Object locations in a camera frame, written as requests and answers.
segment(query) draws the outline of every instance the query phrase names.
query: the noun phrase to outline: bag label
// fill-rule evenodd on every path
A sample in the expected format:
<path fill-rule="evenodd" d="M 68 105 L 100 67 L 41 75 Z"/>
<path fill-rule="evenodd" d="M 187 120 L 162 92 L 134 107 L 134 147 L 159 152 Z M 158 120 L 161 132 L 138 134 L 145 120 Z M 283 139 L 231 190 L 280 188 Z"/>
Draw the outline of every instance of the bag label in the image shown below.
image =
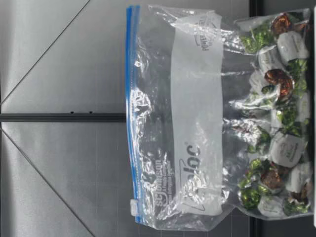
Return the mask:
<path fill-rule="evenodd" d="M 306 59 L 310 55 L 303 38 L 295 31 L 281 34 L 277 40 L 277 47 L 285 65 L 293 59 Z"/>
<path fill-rule="evenodd" d="M 178 19 L 171 62 L 177 209 L 219 215 L 223 95 L 221 17 L 211 11 Z"/>

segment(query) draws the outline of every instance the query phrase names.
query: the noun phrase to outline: clear plastic bag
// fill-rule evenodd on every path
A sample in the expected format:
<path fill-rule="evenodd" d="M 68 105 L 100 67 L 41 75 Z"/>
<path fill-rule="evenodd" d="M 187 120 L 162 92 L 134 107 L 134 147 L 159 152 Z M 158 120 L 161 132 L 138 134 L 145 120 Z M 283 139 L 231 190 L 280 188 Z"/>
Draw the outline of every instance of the clear plastic bag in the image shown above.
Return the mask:
<path fill-rule="evenodd" d="M 128 8 L 138 223 L 208 231 L 235 207 L 266 220 L 311 214 L 309 16 L 234 23 L 212 10 Z"/>

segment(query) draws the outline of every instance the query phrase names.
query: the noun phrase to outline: candy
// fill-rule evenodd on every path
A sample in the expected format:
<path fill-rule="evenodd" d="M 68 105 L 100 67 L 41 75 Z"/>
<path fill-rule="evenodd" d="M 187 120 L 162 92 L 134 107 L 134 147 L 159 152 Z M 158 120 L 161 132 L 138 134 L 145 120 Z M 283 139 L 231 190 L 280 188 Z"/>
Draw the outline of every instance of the candy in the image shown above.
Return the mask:
<path fill-rule="evenodd" d="M 270 159 L 276 164 L 292 168 L 300 160 L 304 148 L 302 138 L 278 132 L 271 140 Z"/>
<path fill-rule="evenodd" d="M 292 22 L 287 14 L 282 14 L 274 19 L 272 22 L 271 30 L 275 36 L 289 32 L 293 29 Z"/>
<path fill-rule="evenodd" d="M 270 190 L 278 190 L 281 189 L 284 185 L 281 176 L 279 175 L 278 171 L 275 169 L 268 170 L 261 176 L 261 182 Z"/>
<path fill-rule="evenodd" d="M 280 78 L 279 82 L 281 84 L 280 97 L 283 98 L 290 95 L 293 90 L 293 80 L 289 76 L 284 75 L 284 77 Z"/>
<path fill-rule="evenodd" d="M 297 115 L 297 108 L 292 104 L 282 107 L 279 110 L 273 110 L 272 119 L 277 119 L 284 126 L 291 126 L 295 122 Z"/>
<path fill-rule="evenodd" d="M 264 216 L 280 219 L 285 216 L 282 203 L 283 200 L 279 197 L 263 196 L 258 205 L 258 210 Z"/>
<path fill-rule="evenodd" d="M 304 202 L 295 202 L 294 200 L 286 199 L 283 204 L 283 211 L 287 216 L 294 214 L 307 214 L 310 209 L 309 204 Z"/>
<path fill-rule="evenodd" d="M 291 60 L 306 59 L 310 55 L 303 38 L 295 31 L 281 34 L 277 39 L 277 48 L 285 65 Z"/>
<path fill-rule="evenodd" d="M 240 191 L 239 198 L 247 210 L 255 209 L 260 202 L 260 194 L 257 190 L 248 188 Z"/>
<path fill-rule="evenodd" d="M 291 170 L 285 188 L 290 192 L 299 194 L 312 177 L 312 174 L 313 166 L 311 162 L 298 164 Z"/>
<path fill-rule="evenodd" d="M 307 71 L 307 60 L 294 59 L 288 63 L 287 69 L 290 75 L 294 78 L 295 82 L 298 82 L 301 79 L 302 75 Z"/>
<path fill-rule="evenodd" d="M 240 36 L 240 40 L 246 53 L 256 53 L 260 48 L 272 44 L 274 37 L 270 30 L 269 21 L 266 21 L 253 30 L 250 29 L 250 33 Z"/>

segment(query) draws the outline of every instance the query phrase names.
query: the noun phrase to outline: ziploc logo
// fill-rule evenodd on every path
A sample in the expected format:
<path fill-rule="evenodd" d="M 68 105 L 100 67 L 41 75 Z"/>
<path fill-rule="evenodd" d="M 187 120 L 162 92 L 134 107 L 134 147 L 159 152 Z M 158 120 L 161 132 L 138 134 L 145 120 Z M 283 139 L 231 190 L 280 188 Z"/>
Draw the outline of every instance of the ziploc logo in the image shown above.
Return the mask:
<path fill-rule="evenodd" d="M 195 201 L 195 195 L 201 196 L 199 189 L 191 190 L 186 186 L 189 186 L 190 182 L 194 182 L 194 177 L 198 174 L 199 167 L 201 165 L 200 155 L 201 149 L 199 146 L 192 146 L 188 143 L 186 145 L 186 154 L 185 159 L 179 160 L 180 165 L 180 187 L 182 189 L 182 201 L 184 205 L 187 205 L 191 208 L 197 209 L 199 211 L 205 211 L 205 207 L 202 204 L 199 204 Z"/>

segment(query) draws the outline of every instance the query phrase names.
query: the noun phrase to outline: black metal bar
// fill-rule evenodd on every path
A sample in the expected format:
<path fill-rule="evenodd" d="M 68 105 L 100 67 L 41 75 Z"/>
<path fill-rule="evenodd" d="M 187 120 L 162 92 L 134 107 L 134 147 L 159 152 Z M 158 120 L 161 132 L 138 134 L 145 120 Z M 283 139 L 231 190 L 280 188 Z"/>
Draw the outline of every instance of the black metal bar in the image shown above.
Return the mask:
<path fill-rule="evenodd" d="M 261 16 L 263 14 L 262 0 L 249 0 L 249 16 Z"/>
<path fill-rule="evenodd" d="M 0 114 L 0 122 L 126 122 L 126 114 Z"/>

